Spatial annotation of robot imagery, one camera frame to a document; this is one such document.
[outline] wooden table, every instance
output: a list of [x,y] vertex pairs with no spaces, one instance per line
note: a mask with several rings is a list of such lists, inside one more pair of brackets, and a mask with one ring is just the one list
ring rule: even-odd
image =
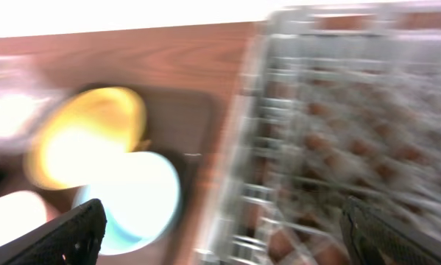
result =
[[[32,55],[51,82],[68,89],[108,82],[207,92],[220,102],[219,121],[224,124],[252,33],[253,24],[237,23],[1,38],[0,55]],[[183,239],[176,264],[192,261],[205,195],[216,188],[213,165],[224,131],[222,126],[215,135],[213,152],[200,170],[181,228],[190,236]]]

